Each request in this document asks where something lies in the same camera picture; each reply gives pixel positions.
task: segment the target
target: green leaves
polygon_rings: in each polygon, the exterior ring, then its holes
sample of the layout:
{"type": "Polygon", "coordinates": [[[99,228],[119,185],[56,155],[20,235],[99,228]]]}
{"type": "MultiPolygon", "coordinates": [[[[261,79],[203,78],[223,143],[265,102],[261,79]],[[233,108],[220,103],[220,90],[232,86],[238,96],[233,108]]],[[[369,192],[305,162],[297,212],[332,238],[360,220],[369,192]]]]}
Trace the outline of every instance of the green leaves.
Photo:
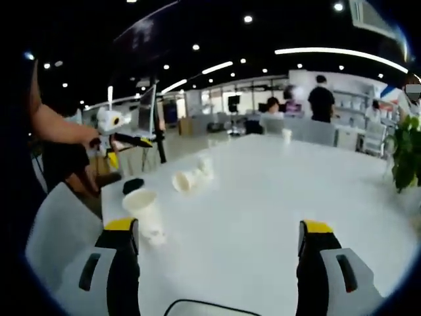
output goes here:
{"type": "Polygon", "coordinates": [[[401,192],[411,185],[421,186],[421,132],[420,121],[409,118],[395,132],[397,144],[393,154],[395,165],[392,173],[396,189],[401,192]]]}

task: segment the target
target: paper cup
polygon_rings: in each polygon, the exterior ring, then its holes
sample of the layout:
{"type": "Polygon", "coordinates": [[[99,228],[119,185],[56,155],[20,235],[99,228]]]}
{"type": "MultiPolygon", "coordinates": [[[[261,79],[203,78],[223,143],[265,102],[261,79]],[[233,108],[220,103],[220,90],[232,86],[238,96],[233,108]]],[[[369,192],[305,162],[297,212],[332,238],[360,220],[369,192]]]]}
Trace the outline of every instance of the paper cup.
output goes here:
{"type": "Polygon", "coordinates": [[[139,221],[139,233],[151,244],[166,241],[162,227],[161,212],[157,194],[146,189],[138,189],[123,199],[123,208],[139,221]]]}
{"type": "Polygon", "coordinates": [[[195,169],[192,171],[178,171],[172,177],[172,185],[179,192],[190,192],[201,179],[201,171],[195,169]]]}
{"type": "Polygon", "coordinates": [[[213,178],[213,176],[214,176],[213,163],[212,163],[212,159],[209,156],[200,155],[199,156],[199,163],[197,164],[197,166],[206,178],[208,178],[208,179],[213,178]]]}
{"type": "Polygon", "coordinates": [[[291,137],[292,137],[292,131],[284,128],[282,130],[282,138],[284,139],[284,142],[289,144],[291,142],[291,137]]]}

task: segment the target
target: black ceiling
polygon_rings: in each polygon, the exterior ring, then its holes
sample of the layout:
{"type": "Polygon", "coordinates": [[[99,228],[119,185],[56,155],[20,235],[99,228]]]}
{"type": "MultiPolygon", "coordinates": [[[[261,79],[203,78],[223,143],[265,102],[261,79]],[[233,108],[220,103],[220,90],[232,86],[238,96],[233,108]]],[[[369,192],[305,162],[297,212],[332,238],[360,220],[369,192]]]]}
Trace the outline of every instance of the black ceiling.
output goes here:
{"type": "Polygon", "coordinates": [[[186,90],[193,84],[205,88],[231,81],[232,72],[235,79],[264,75],[263,68],[268,69],[265,75],[287,74],[297,63],[308,70],[334,72],[343,65],[344,72],[368,78],[378,79],[382,73],[382,80],[394,85],[403,76],[390,66],[358,57],[274,54],[281,48],[334,47],[405,65],[394,41],[353,27],[345,0],[345,10],[340,13],[333,10],[337,0],[181,0],[173,5],[173,1],[164,0],[90,0],[45,6],[32,2],[22,13],[31,21],[24,47],[41,63],[51,63],[51,68],[40,74],[46,103],[101,102],[107,98],[109,84],[114,86],[115,98],[134,95],[136,82],[152,74],[159,80],[159,90],[195,77],[178,88],[186,90]],[[45,14],[32,15],[32,10],[45,14]],[[248,14],[253,22],[245,24],[243,17],[248,14]],[[139,20],[136,28],[124,33],[139,20]],[[192,50],[194,43],[200,45],[199,51],[192,50]],[[239,62],[241,58],[247,59],[246,64],[239,62]],[[63,65],[55,67],[56,61],[63,65]],[[225,61],[233,61],[234,66],[197,76],[225,61]]]}

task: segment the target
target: potted plant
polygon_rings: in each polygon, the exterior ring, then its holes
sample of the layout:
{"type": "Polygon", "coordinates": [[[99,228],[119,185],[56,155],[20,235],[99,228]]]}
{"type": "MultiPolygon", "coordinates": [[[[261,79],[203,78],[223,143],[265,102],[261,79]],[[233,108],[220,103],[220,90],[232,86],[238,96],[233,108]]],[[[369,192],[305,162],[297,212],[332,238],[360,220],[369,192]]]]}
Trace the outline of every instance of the potted plant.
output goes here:
{"type": "Polygon", "coordinates": [[[420,120],[407,117],[389,136],[393,150],[393,181],[406,211],[418,211],[421,204],[420,120]]]}

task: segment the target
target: white table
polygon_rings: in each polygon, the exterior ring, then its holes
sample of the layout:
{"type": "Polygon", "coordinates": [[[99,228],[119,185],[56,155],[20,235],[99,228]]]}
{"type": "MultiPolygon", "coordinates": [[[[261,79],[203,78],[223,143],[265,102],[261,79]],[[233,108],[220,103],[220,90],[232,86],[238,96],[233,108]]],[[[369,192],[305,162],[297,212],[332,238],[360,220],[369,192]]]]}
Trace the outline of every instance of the white table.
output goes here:
{"type": "MultiPolygon", "coordinates": [[[[416,253],[416,237],[382,182],[385,161],[304,142],[250,135],[206,149],[216,178],[189,196],[171,176],[186,157],[146,174],[159,195],[168,243],[141,239],[139,306],[162,316],[179,299],[259,315],[294,315],[299,221],[328,223],[344,248],[373,270],[380,294],[398,285],[416,253]]],[[[126,217],[122,182],[103,189],[103,219],[126,217]]]]}

